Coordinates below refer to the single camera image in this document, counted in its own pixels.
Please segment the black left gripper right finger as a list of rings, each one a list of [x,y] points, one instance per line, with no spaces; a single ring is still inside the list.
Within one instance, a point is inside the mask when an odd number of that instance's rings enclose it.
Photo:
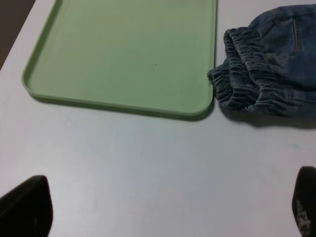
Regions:
[[[316,235],[316,168],[300,168],[293,198],[292,211],[298,230],[303,237]]]

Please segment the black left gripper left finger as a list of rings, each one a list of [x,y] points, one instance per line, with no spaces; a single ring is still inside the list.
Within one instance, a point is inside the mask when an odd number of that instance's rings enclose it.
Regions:
[[[47,237],[53,207],[46,176],[35,175],[0,198],[2,237]]]

